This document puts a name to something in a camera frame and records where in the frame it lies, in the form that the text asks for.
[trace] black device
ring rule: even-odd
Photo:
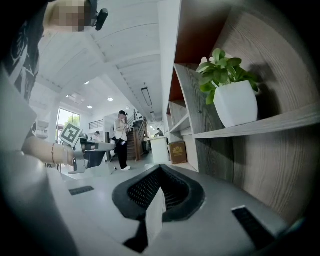
[[[95,27],[96,31],[100,31],[104,26],[106,19],[109,15],[108,10],[106,8],[101,9],[98,13],[98,1],[97,0],[88,0],[91,4],[92,12],[91,12],[91,27]]]
[[[108,10],[103,8],[96,17],[96,22],[94,24],[95,30],[100,31],[105,24],[106,19],[108,18]]]

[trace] brown box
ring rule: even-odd
[[[171,162],[173,165],[187,163],[187,150],[184,141],[170,143]]]

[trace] white pillar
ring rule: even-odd
[[[54,143],[56,142],[56,129],[57,129],[57,118],[60,107],[60,96],[56,96],[54,99],[54,103],[49,114],[49,127],[48,127],[48,142]]]

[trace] white counter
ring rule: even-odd
[[[167,147],[167,137],[148,138],[151,141],[153,163],[164,164],[170,161]]]

